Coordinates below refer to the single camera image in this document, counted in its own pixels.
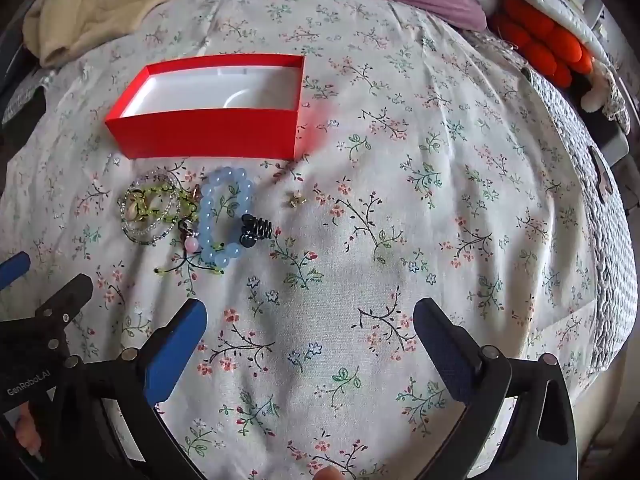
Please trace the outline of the operator hand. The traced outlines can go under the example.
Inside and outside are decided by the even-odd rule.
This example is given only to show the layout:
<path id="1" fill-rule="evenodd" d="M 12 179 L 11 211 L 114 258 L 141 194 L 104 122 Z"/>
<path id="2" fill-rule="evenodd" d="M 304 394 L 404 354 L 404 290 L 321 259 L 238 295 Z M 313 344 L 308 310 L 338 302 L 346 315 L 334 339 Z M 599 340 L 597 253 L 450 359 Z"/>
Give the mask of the operator hand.
<path id="1" fill-rule="evenodd" d="M 28 403 L 21 404 L 18 407 L 18 412 L 20 414 L 15 425 L 16 440 L 31 456 L 34 456 L 40 450 L 41 438 L 34 418 L 30 414 Z"/>

